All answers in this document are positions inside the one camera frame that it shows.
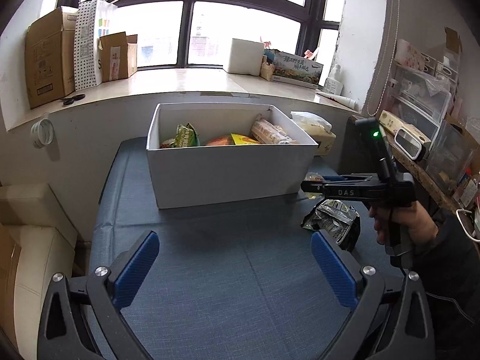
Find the blue gripper pad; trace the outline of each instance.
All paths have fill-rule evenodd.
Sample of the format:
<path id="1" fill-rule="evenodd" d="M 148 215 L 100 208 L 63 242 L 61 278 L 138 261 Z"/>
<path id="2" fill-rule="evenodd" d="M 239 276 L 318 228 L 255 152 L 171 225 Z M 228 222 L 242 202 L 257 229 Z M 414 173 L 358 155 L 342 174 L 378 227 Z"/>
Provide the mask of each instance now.
<path id="1" fill-rule="evenodd" d="M 148 271 L 157 258 L 159 249 L 160 241 L 158 240 L 158 235 L 151 232 L 114 283 L 115 295 L 112 298 L 112 303 L 117 310 L 120 311 L 122 308 L 131 305 L 145 276 L 147 276 Z"/>
<path id="2" fill-rule="evenodd" d="M 349 307 L 353 311 L 359 302 L 357 298 L 357 283 L 328 243 L 326 237 L 330 237 L 326 232 L 325 234 L 315 232 L 311 236 L 311 253 L 322 269 L 328 284 L 332 287 L 340 304 L 344 307 Z"/>

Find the metal screw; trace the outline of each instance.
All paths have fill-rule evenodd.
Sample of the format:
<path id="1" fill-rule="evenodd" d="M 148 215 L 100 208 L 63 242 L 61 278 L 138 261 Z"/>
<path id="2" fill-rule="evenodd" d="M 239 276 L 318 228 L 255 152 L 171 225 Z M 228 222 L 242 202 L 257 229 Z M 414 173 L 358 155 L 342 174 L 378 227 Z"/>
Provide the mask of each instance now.
<path id="1" fill-rule="evenodd" d="M 420 279 L 420 276 L 417 272 L 410 271 L 409 272 L 409 279 L 413 280 L 413 281 L 417 281 L 418 279 Z"/>
<path id="2" fill-rule="evenodd" d="M 362 270 L 363 270 L 363 273 L 368 276 L 373 276 L 377 272 L 377 270 L 371 265 L 364 266 Z"/>
<path id="3" fill-rule="evenodd" d="M 97 269 L 95 269 L 95 274 L 97 276 L 105 276 L 109 269 L 105 266 L 99 266 Z"/>
<path id="4" fill-rule="evenodd" d="M 63 274 L 61 274 L 61 273 L 57 273 L 57 274 L 54 274 L 54 275 L 52 276 L 52 280 L 53 280 L 55 283 L 59 282 L 59 281 L 62 280 L 62 279 L 63 279 Z"/>

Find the beige sofa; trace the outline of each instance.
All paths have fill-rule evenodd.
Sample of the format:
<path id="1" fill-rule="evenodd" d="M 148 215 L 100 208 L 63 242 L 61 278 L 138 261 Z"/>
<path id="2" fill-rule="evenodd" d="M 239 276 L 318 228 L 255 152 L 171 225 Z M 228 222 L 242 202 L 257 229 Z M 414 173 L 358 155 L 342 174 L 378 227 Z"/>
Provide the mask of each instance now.
<path id="1" fill-rule="evenodd" d="M 47 184 L 0 187 L 0 223 L 21 247 L 10 340 L 25 360 L 36 360 L 43 300 L 54 273 L 71 276 L 77 232 Z"/>

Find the black scissors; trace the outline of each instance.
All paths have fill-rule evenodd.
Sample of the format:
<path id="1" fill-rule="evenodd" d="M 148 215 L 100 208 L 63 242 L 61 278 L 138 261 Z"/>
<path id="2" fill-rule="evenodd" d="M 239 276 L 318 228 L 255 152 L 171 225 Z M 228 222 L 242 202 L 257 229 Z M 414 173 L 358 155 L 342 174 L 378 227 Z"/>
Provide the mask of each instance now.
<path id="1" fill-rule="evenodd" d="M 63 99 L 63 106 L 66 107 L 67 105 L 73 104 L 77 100 L 81 100 L 83 98 L 85 98 L 85 95 L 83 93 L 82 94 L 76 94 L 75 96 L 72 96 L 72 97 L 67 97 L 67 98 Z"/>

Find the yellow snack package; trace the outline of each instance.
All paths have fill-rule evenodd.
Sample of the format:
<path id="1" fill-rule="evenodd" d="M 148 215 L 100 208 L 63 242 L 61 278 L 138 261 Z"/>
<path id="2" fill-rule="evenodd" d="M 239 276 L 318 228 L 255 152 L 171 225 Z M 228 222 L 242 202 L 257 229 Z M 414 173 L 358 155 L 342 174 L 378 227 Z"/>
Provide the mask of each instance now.
<path id="1" fill-rule="evenodd" d="M 246 137 L 245 135 L 240 135 L 240 134 L 231 134 L 233 143 L 236 145 L 259 145 L 260 142 L 258 142 L 255 139 Z"/>

